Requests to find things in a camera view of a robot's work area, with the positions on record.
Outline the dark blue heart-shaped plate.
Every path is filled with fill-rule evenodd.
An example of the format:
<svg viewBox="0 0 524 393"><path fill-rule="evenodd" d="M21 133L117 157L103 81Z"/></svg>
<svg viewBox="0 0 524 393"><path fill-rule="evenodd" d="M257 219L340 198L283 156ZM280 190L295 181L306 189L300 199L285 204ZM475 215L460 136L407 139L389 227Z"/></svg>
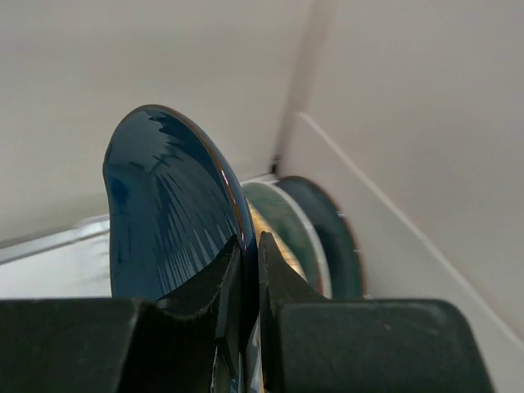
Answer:
<svg viewBox="0 0 524 393"><path fill-rule="evenodd" d="M207 134L160 105L128 113L102 172L111 293L174 323L159 362L180 392L242 392L259 311L257 245L236 175Z"/></svg>

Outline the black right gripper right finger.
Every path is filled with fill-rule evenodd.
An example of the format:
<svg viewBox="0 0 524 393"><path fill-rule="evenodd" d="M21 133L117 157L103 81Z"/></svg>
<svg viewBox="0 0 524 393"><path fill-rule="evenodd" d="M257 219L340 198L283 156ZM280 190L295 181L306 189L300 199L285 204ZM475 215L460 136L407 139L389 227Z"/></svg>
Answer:
<svg viewBox="0 0 524 393"><path fill-rule="evenodd" d="M329 300L260 236L260 339L271 392L492 392L468 321L432 299Z"/></svg>

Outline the red teal round plate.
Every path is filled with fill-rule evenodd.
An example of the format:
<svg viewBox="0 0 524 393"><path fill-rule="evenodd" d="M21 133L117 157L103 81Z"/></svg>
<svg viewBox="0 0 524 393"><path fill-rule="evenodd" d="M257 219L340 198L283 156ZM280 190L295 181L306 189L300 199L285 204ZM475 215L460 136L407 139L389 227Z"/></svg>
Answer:
<svg viewBox="0 0 524 393"><path fill-rule="evenodd" d="M332 284L323 247L304 211L273 183L250 181L242 185L247 199L285 242L304 270L306 282L332 298Z"/></svg>

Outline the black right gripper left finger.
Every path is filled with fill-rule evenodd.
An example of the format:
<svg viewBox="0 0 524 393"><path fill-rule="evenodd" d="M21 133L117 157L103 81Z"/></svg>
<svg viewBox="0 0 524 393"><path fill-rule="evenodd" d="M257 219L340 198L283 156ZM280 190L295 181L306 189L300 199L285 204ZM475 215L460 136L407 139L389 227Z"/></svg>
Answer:
<svg viewBox="0 0 524 393"><path fill-rule="evenodd" d="M164 298L5 300L4 392L228 392L242 374L231 238Z"/></svg>

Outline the woven bamboo square tray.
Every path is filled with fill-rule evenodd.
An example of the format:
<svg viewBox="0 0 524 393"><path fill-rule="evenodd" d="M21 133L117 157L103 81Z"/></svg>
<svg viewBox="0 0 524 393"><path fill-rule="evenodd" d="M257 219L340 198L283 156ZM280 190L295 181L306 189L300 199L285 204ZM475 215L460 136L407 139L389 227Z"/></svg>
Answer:
<svg viewBox="0 0 524 393"><path fill-rule="evenodd" d="M278 249L286 263L304 280L306 280L304 270L302 269L296 256L292 253L292 251L280 238L276 231L271 228L271 226L262 217L259 211L250 202L247 202L247 204L251 213L252 222L254 224L257 243L260 243L260 237L262 233L270 233L273 236L273 239L276 242Z"/></svg>

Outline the teal round floral plate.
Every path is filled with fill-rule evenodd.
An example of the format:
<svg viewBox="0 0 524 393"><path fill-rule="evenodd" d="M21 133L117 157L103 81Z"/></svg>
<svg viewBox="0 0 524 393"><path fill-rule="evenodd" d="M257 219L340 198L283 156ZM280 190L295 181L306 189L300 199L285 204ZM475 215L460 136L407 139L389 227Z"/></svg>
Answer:
<svg viewBox="0 0 524 393"><path fill-rule="evenodd" d="M332 297L362 299L365 292L362 262L342 210L318 184L307 178L281 178L277 186L298 204L313 224L326 256Z"/></svg>

